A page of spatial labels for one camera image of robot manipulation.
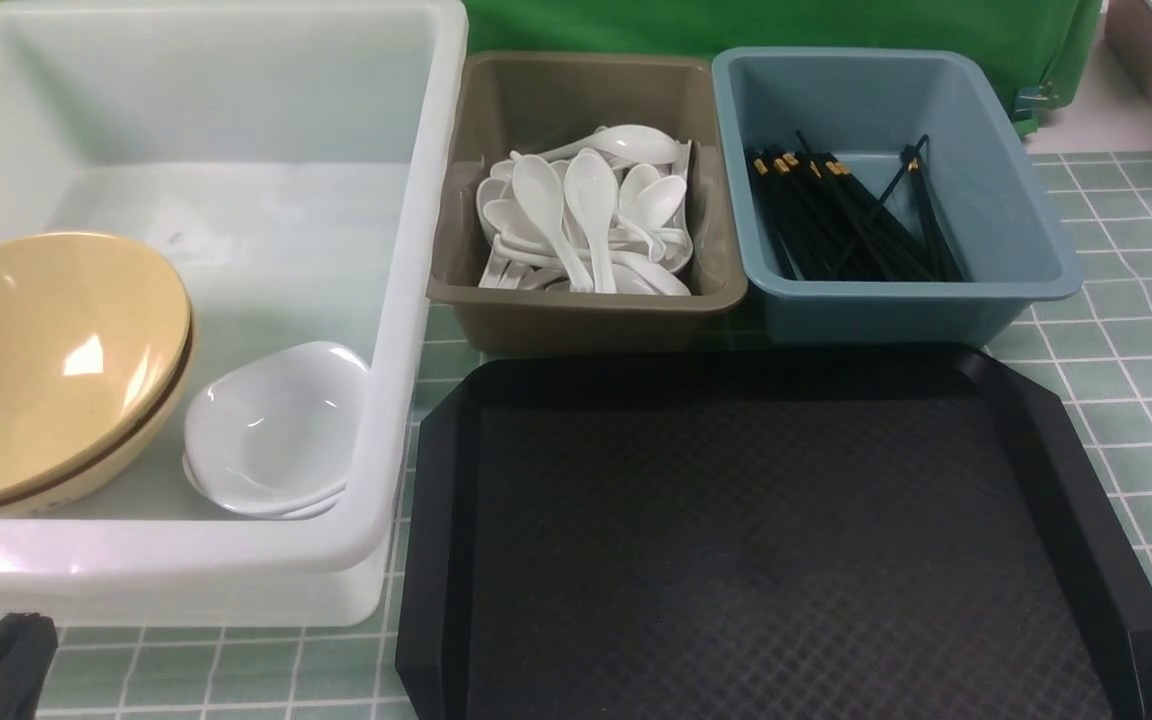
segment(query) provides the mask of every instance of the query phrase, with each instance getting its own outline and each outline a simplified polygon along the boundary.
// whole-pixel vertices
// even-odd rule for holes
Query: green tiled surface
[[[1152,583],[1152,152],[1038,156],[1087,282],[990,347],[1068,407]],[[698,346],[758,347],[755,306]],[[447,306],[430,310],[414,419],[484,361]],[[415,720],[393,673],[410,533],[407,457],[385,602],[353,628],[68,628],[41,717],[51,720]]]

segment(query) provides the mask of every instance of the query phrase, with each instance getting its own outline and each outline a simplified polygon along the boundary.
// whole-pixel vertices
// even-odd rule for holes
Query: tan bowl
[[[0,500],[73,473],[145,418],[189,333],[172,264],[55,233],[0,245]]]
[[[0,501],[0,518],[26,518],[29,515],[41,515],[45,511],[55,510],[58,507],[92,495],[93,492],[105,487],[109,480],[122,473],[145,452],[152,439],[162,430],[164,423],[172,416],[175,406],[180,404],[180,397],[184,395],[184,388],[189,381],[189,370],[194,367],[195,357],[198,356],[197,340],[197,327],[191,324],[184,351],[180,355],[180,363],[168,382],[168,389],[159,397],[159,402],[147,411],[147,415],[142,416],[141,420],[132,425],[128,437],[106,448],[103,454],[92,457],[86,464],[74,469],[71,473],[44,483],[40,487],[32,488],[26,495]]]

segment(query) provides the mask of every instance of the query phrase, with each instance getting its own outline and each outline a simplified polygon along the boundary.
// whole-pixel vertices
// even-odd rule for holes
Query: chopsticks
[[[829,152],[817,152],[803,132],[799,151],[746,150],[750,179],[782,274],[804,281],[963,282],[964,274],[937,221],[923,147],[905,145],[901,167],[874,197]],[[918,236],[887,210],[908,179]]]

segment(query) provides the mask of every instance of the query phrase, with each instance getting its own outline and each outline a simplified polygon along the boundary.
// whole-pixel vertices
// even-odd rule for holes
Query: blue plastic bin
[[[741,259],[781,344],[964,342],[983,346],[1037,301],[1083,283],[1078,256],[984,73],[962,55],[914,50],[751,47],[714,60]],[[776,270],[755,207],[745,149],[797,149],[802,131],[876,195],[900,151],[926,132],[927,179],[969,282],[791,281]],[[920,236],[908,182],[888,200]]]

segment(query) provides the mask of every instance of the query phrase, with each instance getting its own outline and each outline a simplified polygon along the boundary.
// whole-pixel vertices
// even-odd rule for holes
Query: black serving tray
[[[500,361],[424,420],[420,720],[1152,720],[1060,401],[954,346]]]

